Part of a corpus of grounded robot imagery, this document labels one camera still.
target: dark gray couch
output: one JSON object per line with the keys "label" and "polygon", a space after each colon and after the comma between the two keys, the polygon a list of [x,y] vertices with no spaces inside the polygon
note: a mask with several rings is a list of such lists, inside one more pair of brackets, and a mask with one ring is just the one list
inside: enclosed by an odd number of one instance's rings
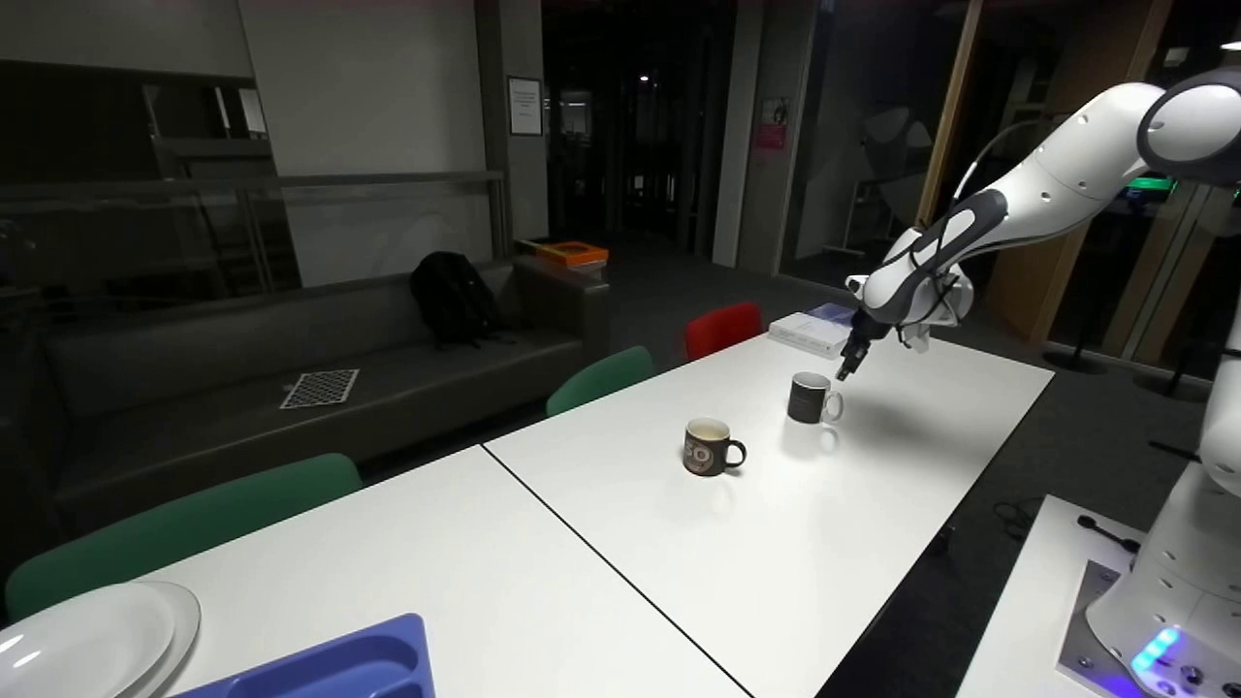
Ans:
{"label": "dark gray couch", "polygon": [[[29,341],[0,453],[83,530],[308,453],[356,463],[530,403],[610,341],[610,288],[480,269],[507,332],[435,345],[409,277],[213,303]],[[347,407],[281,412],[301,369],[361,369]]]}

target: mug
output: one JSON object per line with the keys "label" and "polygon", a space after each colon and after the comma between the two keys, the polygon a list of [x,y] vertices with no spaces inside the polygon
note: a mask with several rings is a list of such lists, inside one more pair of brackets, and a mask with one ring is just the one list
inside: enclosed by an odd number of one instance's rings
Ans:
{"label": "mug", "polygon": [[742,469],[742,463],[750,458],[743,443],[729,437],[729,422],[721,419],[693,419],[685,425],[685,446],[683,446],[683,465],[697,477],[715,477],[727,469]]}
{"label": "mug", "polygon": [[821,422],[821,419],[842,419],[842,415],[844,415],[844,398],[839,392],[830,392],[826,375],[820,375],[820,374],[791,375],[787,419]]}

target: backpack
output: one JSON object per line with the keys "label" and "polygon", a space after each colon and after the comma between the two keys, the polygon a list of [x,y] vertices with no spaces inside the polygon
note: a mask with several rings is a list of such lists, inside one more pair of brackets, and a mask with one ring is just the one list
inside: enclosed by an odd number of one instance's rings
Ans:
{"label": "backpack", "polygon": [[478,269],[459,251],[431,251],[414,269],[410,288],[422,325],[442,345],[478,345],[503,325],[502,308],[480,282]]}

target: robotic arm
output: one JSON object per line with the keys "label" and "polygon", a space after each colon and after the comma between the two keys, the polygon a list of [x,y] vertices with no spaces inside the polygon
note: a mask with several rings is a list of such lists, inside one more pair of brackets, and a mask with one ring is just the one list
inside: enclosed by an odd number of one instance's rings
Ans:
{"label": "robotic arm", "polygon": [[[971,255],[1051,242],[1139,169],[1239,186],[1241,71],[1177,88],[1113,87],[1059,124],[1020,168],[949,207],[926,233],[909,230],[873,277],[852,277],[852,332],[842,374],[860,369],[888,328],[926,345],[972,303]],[[1241,312],[1202,419],[1197,463],[1171,487],[1133,571],[1085,609],[1090,631],[1144,696],[1241,698]]]}

